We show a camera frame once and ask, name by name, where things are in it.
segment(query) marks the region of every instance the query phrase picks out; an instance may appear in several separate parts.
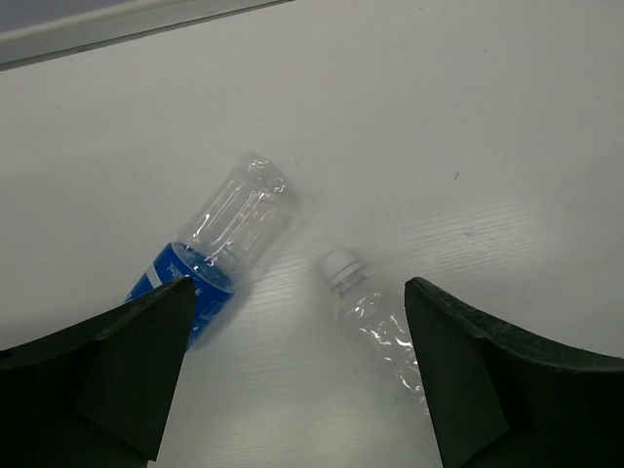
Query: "bottle label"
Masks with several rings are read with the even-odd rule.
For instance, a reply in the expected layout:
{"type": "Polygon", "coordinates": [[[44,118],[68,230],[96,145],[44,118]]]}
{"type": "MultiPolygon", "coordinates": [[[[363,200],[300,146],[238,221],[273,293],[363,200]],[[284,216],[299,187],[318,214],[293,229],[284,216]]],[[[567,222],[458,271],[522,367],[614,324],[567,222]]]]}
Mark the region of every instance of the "bottle label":
{"type": "Polygon", "coordinates": [[[233,293],[216,288],[200,278],[180,260],[174,252],[172,244],[168,244],[154,259],[154,262],[149,265],[135,287],[124,299],[124,303],[141,297],[178,276],[187,276],[195,283],[195,320],[188,342],[190,346],[202,334],[213,317],[221,311],[233,293]]]}

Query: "bottle neck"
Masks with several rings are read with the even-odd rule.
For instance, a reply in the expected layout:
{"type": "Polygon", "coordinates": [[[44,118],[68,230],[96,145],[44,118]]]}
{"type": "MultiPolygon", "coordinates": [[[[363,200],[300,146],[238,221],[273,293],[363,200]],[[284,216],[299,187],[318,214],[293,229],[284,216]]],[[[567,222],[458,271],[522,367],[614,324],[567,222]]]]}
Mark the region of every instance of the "bottle neck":
{"type": "Polygon", "coordinates": [[[353,290],[356,286],[363,284],[367,279],[368,277],[365,275],[364,268],[361,268],[351,273],[339,283],[335,284],[331,288],[331,291],[338,294],[339,297],[343,297],[351,290],[353,290]]]}

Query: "clear plastic bottle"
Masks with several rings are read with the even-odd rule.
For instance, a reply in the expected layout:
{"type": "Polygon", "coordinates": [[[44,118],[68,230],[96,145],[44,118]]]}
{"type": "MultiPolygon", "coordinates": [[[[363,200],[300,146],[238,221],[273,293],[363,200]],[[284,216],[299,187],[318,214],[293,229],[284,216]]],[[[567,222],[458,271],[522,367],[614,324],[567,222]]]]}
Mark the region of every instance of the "clear plastic bottle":
{"type": "Polygon", "coordinates": [[[358,368],[408,419],[429,419],[402,302],[373,282],[345,248],[323,258],[319,268],[337,301],[335,318],[358,368]]]}
{"type": "Polygon", "coordinates": [[[213,198],[149,265],[126,301],[178,276],[195,283],[191,346],[236,292],[296,210],[291,183],[268,159],[244,155],[213,198]]]}

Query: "white surface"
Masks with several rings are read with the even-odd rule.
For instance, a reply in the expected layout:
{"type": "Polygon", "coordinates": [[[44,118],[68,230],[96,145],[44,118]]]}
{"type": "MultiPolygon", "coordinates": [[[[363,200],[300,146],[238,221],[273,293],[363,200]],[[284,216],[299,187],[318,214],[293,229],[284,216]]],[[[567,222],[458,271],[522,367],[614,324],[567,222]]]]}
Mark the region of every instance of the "white surface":
{"type": "Polygon", "coordinates": [[[424,276],[624,356],[623,22],[619,0],[298,0],[0,74],[0,348],[121,300],[255,150],[304,225],[186,358],[157,466],[418,466],[342,376],[313,258],[334,237],[397,291],[424,276]]]}

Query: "black object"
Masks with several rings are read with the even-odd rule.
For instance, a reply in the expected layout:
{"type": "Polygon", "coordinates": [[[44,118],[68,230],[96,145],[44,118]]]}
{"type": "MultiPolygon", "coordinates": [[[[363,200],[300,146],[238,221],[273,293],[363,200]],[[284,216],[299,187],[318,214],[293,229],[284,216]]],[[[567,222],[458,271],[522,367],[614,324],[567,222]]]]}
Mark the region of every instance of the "black object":
{"type": "Polygon", "coordinates": [[[156,459],[195,311],[168,283],[0,352],[0,466],[142,468],[156,459]]]}
{"type": "Polygon", "coordinates": [[[409,330],[445,468],[624,466],[624,360],[565,346],[421,278],[409,330]]]}

